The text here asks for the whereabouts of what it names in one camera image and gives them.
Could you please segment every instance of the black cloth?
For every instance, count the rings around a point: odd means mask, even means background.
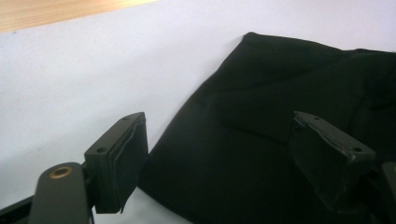
[[[363,223],[329,212],[288,156],[293,111],[396,161],[396,54],[249,33],[178,111],[139,187],[193,223]]]

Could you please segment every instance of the black plastic part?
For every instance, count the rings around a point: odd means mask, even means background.
[[[28,221],[33,196],[0,211],[0,224],[25,224]]]
[[[359,178],[375,162],[375,152],[326,120],[296,112],[290,155],[331,211],[355,213]]]
[[[122,212],[148,153],[144,113],[120,119],[85,152],[86,172],[99,195],[96,213]]]
[[[396,162],[382,165],[382,197],[391,223],[396,224]]]
[[[75,162],[56,165],[38,179],[29,224],[93,223],[84,175]]]

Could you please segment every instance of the brass ring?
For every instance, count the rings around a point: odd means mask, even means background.
[[[67,175],[70,175],[70,173],[72,173],[73,169],[70,166],[64,166],[64,167],[60,167],[54,171],[52,171],[49,174],[49,177],[51,177],[52,179],[59,179],[62,177],[65,177]]]

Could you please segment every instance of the wooden surface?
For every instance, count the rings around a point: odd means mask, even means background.
[[[0,0],[0,32],[44,25],[154,0]]]

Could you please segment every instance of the white surface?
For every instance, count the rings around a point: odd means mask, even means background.
[[[0,208],[119,118],[145,111],[152,148],[249,31],[340,49],[396,50],[392,0],[160,0],[0,34]],[[96,223],[187,223],[143,192]]]

